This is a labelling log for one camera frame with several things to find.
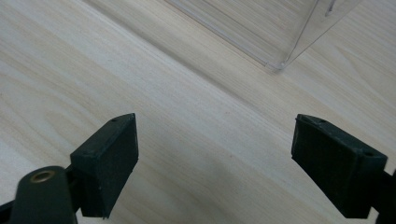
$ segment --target light wood surface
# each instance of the light wood surface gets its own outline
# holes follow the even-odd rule
[[[294,118],[327,119],[396,169],[396,2],[364,0],[273,74],[164,1],[0,1],[0,203],[109,119],[140,160],[109,220],[346,220],[290,158]]]

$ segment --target wood grain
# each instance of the wood grain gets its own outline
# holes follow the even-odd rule
[[[290,159],[294,118],[359,137],[396,168],[396,3],[366,0],[281,74],[164,1],[0,1],[0,202],[107,120],[135,112],[140,160],[110,220],[346,220]]]

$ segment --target clear acrylic container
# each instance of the clear acrylic container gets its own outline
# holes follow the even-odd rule
[[[166,0],[247,55],[285,68],[361,0]]]

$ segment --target transparent plastic box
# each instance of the transparent plastic box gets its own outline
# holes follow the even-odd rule
[[[166,0],[247,55],[285,68],[361,0]]]

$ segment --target black metal part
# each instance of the black metal part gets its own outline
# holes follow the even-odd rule
[[[330,122],[298,115],[292,158],[348,218],[367,218],[373,206],[381,223],[395,220],[395,177],[384,172],[388,157]]]
[[[64,168],[49,166],[26,175],[18,185],[10,220],[10,224],[77,223]]]
[[[138,160],[134,114],[110,120],[75,152],[67,169],[45,167],[26,175],[15,201],[0,206],[0,223],[77,223],[109,217]]]
[[[85,217],[108,217],[138,158],[134,115],[110,120],[71,155],[73,175],[83,181]]]

